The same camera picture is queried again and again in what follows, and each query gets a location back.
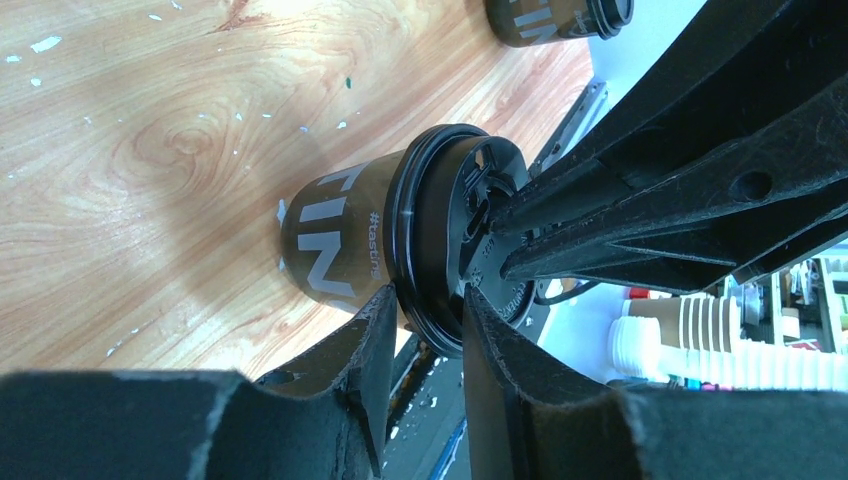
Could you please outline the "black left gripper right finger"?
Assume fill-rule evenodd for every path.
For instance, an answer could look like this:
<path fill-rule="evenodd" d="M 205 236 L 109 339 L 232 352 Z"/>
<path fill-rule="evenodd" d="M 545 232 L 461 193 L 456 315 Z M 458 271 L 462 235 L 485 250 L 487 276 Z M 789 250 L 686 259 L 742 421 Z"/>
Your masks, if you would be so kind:
<path fill-rule="evenodd" d="M 561 363 L 465 291 L 475 479 L 843 479 L 847 397 L 611 388 Z"/>

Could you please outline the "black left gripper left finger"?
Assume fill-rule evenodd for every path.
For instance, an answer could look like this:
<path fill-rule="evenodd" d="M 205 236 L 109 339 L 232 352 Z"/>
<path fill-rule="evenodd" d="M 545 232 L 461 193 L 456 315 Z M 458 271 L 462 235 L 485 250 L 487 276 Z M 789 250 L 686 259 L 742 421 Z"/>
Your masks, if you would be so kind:
<path fill-rule="evenodd" d="M 5 479 L 375 479 L 396 338 L 381 287 L 343 327 L 237 371 L 22 371 L 1 379 Z"/>

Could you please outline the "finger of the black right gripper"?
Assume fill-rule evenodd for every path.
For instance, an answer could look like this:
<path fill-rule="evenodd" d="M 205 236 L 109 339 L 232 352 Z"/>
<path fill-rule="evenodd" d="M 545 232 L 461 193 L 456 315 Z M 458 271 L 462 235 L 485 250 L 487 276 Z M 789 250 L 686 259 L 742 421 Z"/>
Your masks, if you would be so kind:
<path fill-rule="evenodd" d="M 512 253 L 506 279 L 692 293 L 759 279 L 847 236 L 847 83 Z"/>
<path fill-rule="evenodd" d="M 843 1 L 709 1 L 561 160 L 493 212 L 513 232 L 573 220 L 752 135 L 847 71 Z"/>

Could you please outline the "clear brown plastic cup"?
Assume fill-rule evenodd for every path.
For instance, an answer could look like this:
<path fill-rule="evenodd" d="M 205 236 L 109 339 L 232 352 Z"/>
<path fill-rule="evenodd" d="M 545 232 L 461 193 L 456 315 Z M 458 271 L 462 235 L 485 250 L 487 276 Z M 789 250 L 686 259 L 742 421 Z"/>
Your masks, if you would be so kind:
<path fill-rule="evenodd" d="M 486 0 L 484 6 L 494 35 L 512 48 L 597 34 L 597 24 L 586 1 Z"/>

